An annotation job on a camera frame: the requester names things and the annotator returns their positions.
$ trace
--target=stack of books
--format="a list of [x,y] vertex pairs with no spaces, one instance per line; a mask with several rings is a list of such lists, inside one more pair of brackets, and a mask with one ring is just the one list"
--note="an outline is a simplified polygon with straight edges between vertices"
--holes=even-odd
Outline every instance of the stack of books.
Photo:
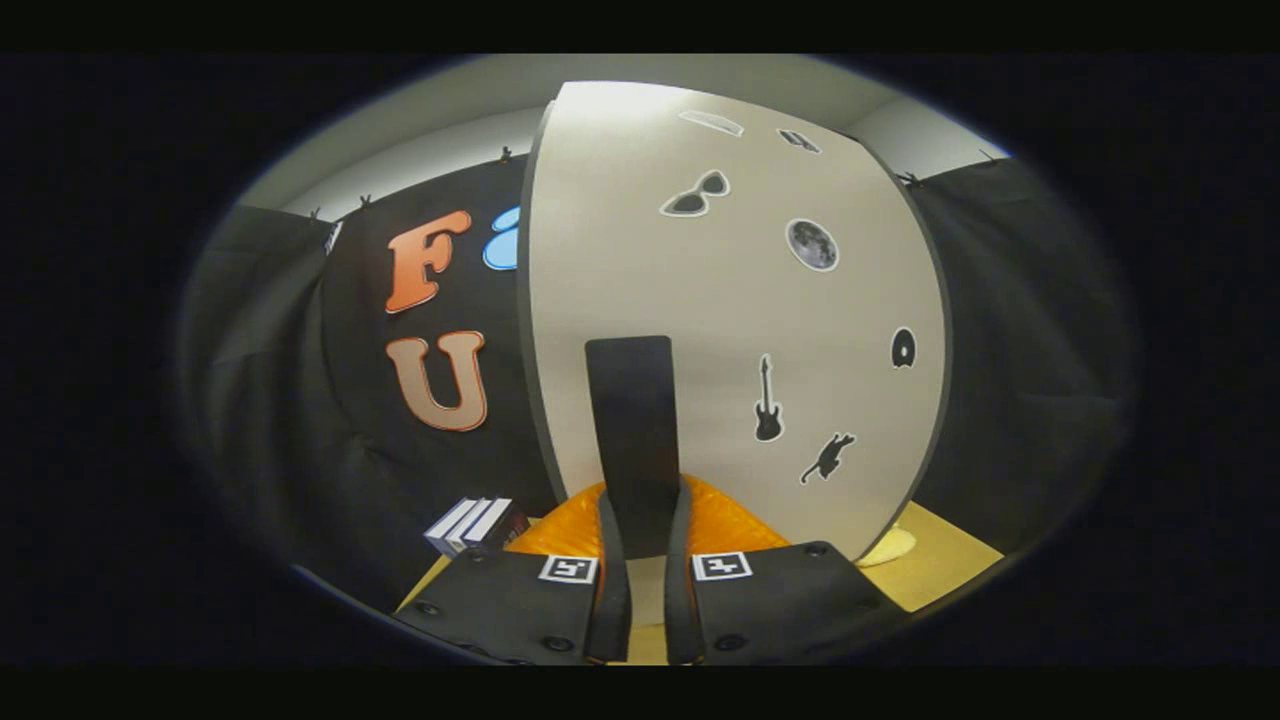
[[529,518],[509,497],[465,497],[424,533],[426,542],[445,557],[468,547],[504,550],[529,529]]

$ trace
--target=letter u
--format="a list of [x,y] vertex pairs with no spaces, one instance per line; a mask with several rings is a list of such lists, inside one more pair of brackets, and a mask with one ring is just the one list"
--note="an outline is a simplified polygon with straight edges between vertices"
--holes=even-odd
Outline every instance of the letter u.
[[489,405],[480,382],[480,363],[477,351],[484,347],[484,336],[463,331],[440,336],[435,345],[449,356],[453,379],[458,386],[458,406],[444,407],[431,396],[431,386],[426,379],[428,345],[416,337],[397,340],[387,345],[387,356],[396,365],[401,393],[413,415],[442,430],[465,433],[480,427],[489,414]]

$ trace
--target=white wall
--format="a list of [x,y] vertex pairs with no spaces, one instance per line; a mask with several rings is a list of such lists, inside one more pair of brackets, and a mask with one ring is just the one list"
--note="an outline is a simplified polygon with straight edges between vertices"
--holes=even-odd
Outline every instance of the white wall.
[[987,156],[979,150],[992,158],[1009,158],[1009,152],[991,141],[911,97],[877,108],[847,132],[895,173],[914,173],[919,178],[986,163]]
[[431,178],[497,160],[502,147],[513,155],[530,151],[544,108],[492,115],[433,132],[384,150],[330,176],[301,196],[278,208],[287,213],[316,215],[333,222],[356,208],[361,195],[372,200]]
[[[374,200],[431,178],[470,168],[502,155],[511,147],[521,155],[532,147],[544,108],[492,115],[436,131],[384,150],[330,176],[278,208],[307,215],[316,208],[323,220],[335,220],[360,206],[361,195]],[[851,128],[896,173],[925,178],[946,170],[984,163],[1009,154],[927,105],[902,97],[881,105]]]

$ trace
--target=orange cushion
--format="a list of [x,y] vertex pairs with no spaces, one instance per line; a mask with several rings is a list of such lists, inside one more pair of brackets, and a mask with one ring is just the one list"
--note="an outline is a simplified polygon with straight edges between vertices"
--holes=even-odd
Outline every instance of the orange cushion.
[[[704,480],[685,475],[692,495],[686,555],[753,552],[791,543],[755,515]],[[602,557],[598,503],[604,483],[594,484],[552,510],[507,546],[529,555]]]
[[567,555],[571,557],[602,557],[600,546],[600,493],[604,483],[596,483],[566,500],[507,546],[509,552],[527,555]]
[[685,555],[754,552],[791,544],[710,483],[692,475],[685,479],[692,495]]

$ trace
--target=black curtain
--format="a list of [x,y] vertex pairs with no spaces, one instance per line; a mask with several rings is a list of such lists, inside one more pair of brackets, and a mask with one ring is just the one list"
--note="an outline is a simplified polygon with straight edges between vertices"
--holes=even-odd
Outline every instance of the black curtain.
[[1129,438],[1133,305],[1087,209],[1018,159],[908,193],[952,323],[951,395],[915,501],[1009,555],[1065,520]]
[[[394,610],[439,556],[422,533],[460,497],[512,497],[534,515],[556,506],[525,388],[515,272],[481,260],[492,223],[520,202],[525,159],[410,187],[337,228],[236,206],[187,288],[179,395],[214,502],[251,542],[378,610]],[[472,227],[433,275],[439,295],[388,314],[388,242],[454,210]],[[384,350],[425,341],[433,393],[451,406],[457,386],[435,347],[457,331],[485,336],[489,410],[471,432],[417,420]]]

